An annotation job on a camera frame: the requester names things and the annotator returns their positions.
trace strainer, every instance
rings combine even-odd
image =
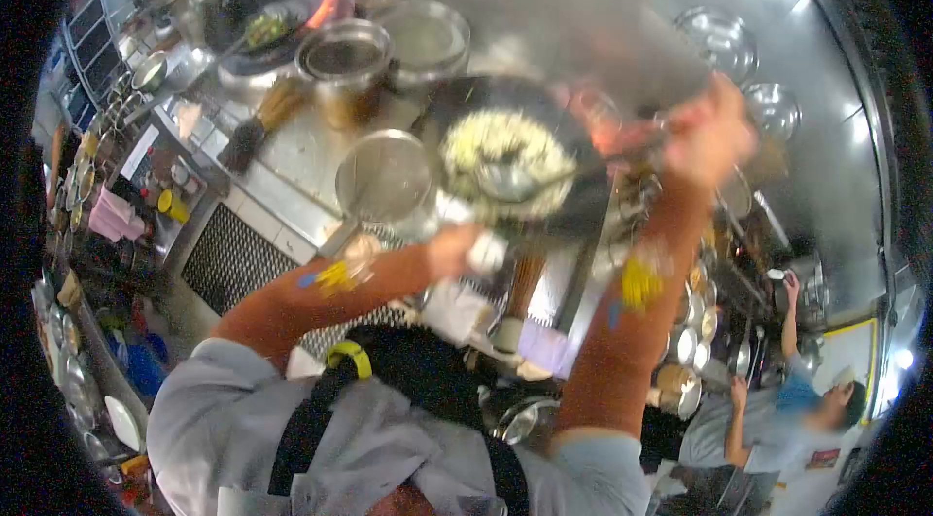
[[[400,130],[361,137],[337,168],[334,187],[344,223],[318,251],[332,258],[363,223],[424,228],[430,216],[430,164],[418,138]]]

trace metal rack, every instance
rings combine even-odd
[[[78,0],[61,22],[65,50],[79,82],[67,93],[60,94],[64,95],[65,107],[68,107],[74,97],[81,94],[80,88],[90,103],[80,112],[77,121],[69,113],[73,125],[78,127],[89,121],[87,113],[91,107],[95,113],[102,110],[107,88],[115,77],[127,70],[118,44],[119,33],[110,15],[104,0]]]

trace pink towel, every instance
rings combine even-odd
[[[97,203],[90,209],[87,226],[112,242],[122,237],[135,241],[146,231],[146,223],[136,216],[134,208],[106,189],[101,190]]]

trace yellow sticker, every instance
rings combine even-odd
[[[664,281],[653,267],[638,257],[629,258],[622,268],[622,302],[627,307],[645,310],[648,303],[658,298]]]
[[[628,308],[644,311],[663,291],[664,277],[669,275],[671,265],[662,244],[655,242],[637,246],[622,266],[622,303]]]
[[[342,291],[350,291],[357,285],[344,261],[337,261],[321,271],[314,282],[318,285],[321,293],[328,297]]]

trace yellow buckle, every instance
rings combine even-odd
[[[334,344],[328,350],[328,368],[336,369],[344,357],[350,357],[356,364],[356,375],[364,380],[372,376],[372,365],[369,356],[363,347],[352,340],[344,340]]]

